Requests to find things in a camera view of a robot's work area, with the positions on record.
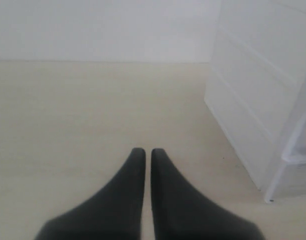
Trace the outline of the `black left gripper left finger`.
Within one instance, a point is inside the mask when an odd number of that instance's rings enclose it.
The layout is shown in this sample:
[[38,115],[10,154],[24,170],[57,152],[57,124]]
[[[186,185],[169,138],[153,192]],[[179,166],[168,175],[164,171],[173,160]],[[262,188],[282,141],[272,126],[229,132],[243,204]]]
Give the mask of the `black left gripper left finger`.
[[133,148],[116,175],[95,195],[41,228],[37,240],[138,240],[146,154]]

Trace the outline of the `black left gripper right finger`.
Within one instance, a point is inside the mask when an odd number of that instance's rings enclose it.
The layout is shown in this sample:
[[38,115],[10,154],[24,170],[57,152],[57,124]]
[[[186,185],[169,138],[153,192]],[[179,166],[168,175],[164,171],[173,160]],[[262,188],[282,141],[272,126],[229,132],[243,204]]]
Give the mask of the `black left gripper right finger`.
[[265,239],[256,224],[194,188],[162,148],[151,153],[151,205],[157,240]]

